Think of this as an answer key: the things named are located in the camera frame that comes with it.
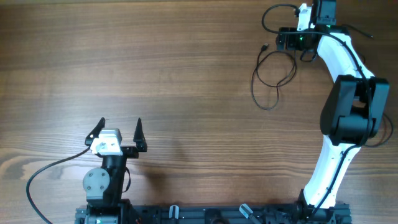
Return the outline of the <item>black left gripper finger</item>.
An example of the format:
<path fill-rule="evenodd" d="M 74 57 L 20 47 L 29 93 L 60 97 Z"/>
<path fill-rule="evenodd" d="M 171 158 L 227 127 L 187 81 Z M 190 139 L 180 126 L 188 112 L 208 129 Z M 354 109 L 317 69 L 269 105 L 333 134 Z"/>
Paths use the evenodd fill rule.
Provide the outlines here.
<path fill-rule="evenodd" d="M 100 134 L 101 130 L 105 127 L 105 124 L 106 124 L 106 119 L 104 117 L 102 117 L 99 120 L 98 124 L 92 129 L 92 131 L 85 138 L 86 146 L 91 146 L 91 144 L 93 143 L 93 140 L 95 138 L 99 137 L 99 134 Z"/>
<path fill-rule="evenodd" d="M 139 152 L 147 152 L 147 142 L 142 129 L 142 120 L 138 118 L 134 132 L 133 142 Z"/>

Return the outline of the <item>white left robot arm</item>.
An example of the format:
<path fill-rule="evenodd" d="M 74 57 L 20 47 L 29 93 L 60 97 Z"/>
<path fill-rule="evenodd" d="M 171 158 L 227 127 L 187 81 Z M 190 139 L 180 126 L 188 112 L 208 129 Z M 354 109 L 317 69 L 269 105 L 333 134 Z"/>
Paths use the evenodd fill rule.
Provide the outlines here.
<path fill-rule="evenodd" d="M 75 223 L 141 223 L 141 216 L 122 194 L 131 186 L 131 181 L 123 186 L 124 176 L 130 174 L 127 160 L 137 159 L 140 152 L 147 151 L 142 120 L 137 120 L 133 146 L 122 146 L 120 130 L 106 128 L 105 124 L 105 118 L 101 118 L 85 139 L 85 145 L 102 158 L 102 164 L 83 178 L 87 206 L 76 211 Z"/>

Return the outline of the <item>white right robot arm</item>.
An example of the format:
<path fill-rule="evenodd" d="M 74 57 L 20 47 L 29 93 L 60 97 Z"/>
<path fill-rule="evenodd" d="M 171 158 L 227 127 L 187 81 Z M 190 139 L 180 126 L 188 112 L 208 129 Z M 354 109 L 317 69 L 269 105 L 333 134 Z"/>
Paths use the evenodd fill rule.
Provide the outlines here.
<path fill-rule="evenodd" d="M 323 145 L 311 179 L 303 190 L 314 212 L 334 207 L 336 194 L 354 156 L 381 125 L 389 82 L 362 63 L 351 36 L 336 25 L 335 1 L 314 1 L 295 7 L 297 27 L 278 31 L 286 46 L 314 52 L 326 64 L 333 88 L 320 116 Z"/>

